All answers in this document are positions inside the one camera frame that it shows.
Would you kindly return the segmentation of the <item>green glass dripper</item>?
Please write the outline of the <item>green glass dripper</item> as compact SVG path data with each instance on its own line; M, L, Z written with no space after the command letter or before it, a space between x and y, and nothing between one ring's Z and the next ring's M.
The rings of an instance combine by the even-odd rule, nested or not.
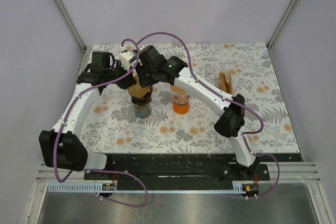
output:
M145 106L152 101L152 97L151 97L151 94L148 93L142 98L131 97L131 101L136 106Z

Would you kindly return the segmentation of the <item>glass beaker with coffee grounds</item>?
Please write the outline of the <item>glass beaker with coffee grounds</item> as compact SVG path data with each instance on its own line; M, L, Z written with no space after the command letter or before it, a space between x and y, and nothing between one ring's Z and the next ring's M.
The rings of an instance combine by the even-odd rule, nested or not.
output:
M150 104L146 104L144 106L138 106L136 104L134 105L134 114L136 118L145 119L150 116L151 111Z

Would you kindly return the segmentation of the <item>clear glass dripper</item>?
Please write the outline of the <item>clear glass dripper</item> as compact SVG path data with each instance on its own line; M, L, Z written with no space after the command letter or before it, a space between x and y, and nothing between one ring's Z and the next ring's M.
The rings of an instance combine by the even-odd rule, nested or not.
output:
M190 95L188 93L186 95L178 95L173 92L172 98L173 98L173 102L185 104L189 102Z

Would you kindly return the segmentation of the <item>brown paper coffee filter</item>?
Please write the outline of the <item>brown paper coffee filter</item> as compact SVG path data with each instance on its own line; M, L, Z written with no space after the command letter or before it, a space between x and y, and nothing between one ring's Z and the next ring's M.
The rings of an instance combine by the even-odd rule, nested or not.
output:
M182 88L179 88L177 86L172 86L170 85L170 89L172 90L172 92L178 94L178 95L186 95L187 94L187 91L182 89Z

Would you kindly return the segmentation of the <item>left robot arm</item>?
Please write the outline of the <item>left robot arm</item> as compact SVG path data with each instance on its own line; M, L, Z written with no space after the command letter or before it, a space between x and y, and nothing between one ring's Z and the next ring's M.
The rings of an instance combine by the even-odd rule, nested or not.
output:
M114 173L107 156L87 150L80 140L84 122L104 88L118 84L127 88L135 82L131 71L136 62L134 49L123 47L118 57L108 51L94 51L91 63L78 76L75 92L60 120L51 130L43 130L39 143L45 165L55 169L82 171L95 169L102 179L109 179Z

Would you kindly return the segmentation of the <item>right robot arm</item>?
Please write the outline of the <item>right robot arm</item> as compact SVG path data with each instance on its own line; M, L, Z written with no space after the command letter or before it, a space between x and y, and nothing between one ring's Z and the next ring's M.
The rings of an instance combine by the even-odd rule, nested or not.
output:
M192 74L191 64L171 56L166 59L154 46L140 50L140 63L136 66L140 85L150 86L158 82L169 83L185 90L206 104L217 116L215 131L227 138L235 152L239 173L250 180L258 173L259 161L251 153L249 144L243 138L245 125L245 98L221 91L198 75Z

